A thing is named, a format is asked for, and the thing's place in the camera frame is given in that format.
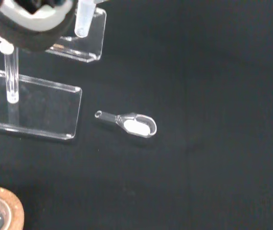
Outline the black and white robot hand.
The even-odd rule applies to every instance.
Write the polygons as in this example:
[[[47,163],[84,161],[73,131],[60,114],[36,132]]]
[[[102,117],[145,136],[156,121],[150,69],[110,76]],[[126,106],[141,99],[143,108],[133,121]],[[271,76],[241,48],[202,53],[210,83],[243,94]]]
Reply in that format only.
[[[0,0],[0,37],[30,52],[53,46],[73,22],[76,0]]]

